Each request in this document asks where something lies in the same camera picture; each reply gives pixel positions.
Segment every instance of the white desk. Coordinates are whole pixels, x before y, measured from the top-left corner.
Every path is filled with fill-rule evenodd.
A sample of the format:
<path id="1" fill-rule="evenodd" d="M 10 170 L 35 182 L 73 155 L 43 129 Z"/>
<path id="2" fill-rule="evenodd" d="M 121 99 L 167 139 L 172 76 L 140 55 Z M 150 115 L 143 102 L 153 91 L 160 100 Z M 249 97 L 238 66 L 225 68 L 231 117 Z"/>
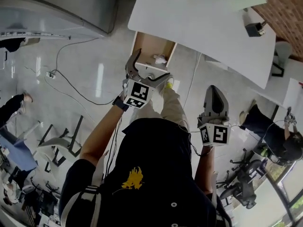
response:
<path id="1" fill-rule="evenodd" d="M 248 13 L 243 19 L 224 0 L 137 0 L 128 28 L 202 52 L 265 88 L 276 34 L 266 25 L 264 36 L 250 38 L 244 25 L 263 19 Z"/>

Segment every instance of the wooden drawer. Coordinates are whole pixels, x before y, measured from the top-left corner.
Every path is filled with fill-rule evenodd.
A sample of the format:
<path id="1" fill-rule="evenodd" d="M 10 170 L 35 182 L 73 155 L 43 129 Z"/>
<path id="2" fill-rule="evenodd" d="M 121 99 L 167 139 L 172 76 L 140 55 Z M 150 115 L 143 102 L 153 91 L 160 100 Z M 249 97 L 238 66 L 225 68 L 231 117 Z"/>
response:
<path id="1" fill-rule="evenodd" d="M 175 42 L 145 33 L 136 32 L 131 54 L 141 48 L 141 55 L 137 60 L 137 65 L 151 67 L 166 72 L 176 46 L 177 43 Z M 153 56 L 161 54 L 165 55 L 167 63 L 155 64 Z"/>

